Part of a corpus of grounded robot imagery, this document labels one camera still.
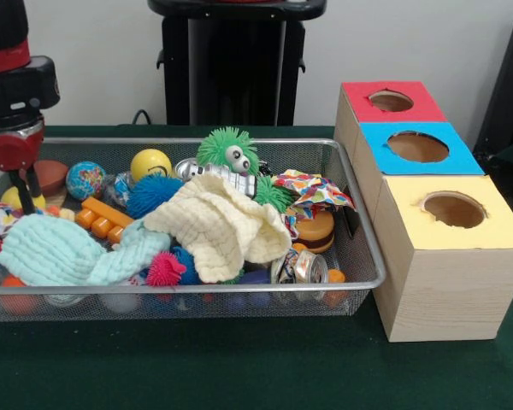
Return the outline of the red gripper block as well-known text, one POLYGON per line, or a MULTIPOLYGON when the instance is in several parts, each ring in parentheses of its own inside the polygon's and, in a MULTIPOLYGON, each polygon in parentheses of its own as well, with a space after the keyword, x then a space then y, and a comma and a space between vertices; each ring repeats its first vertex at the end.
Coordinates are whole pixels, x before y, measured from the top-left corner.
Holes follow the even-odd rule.
POLYGON ((34 214, 32 197, 42 195, 34 162, 38 159, 44 141, 44 122, 0 131, 0 171, 9 172, 12 185, 18 190, 24 214, 34 214), (27 185, 20 177, 20 169, 27 170, 27 185))

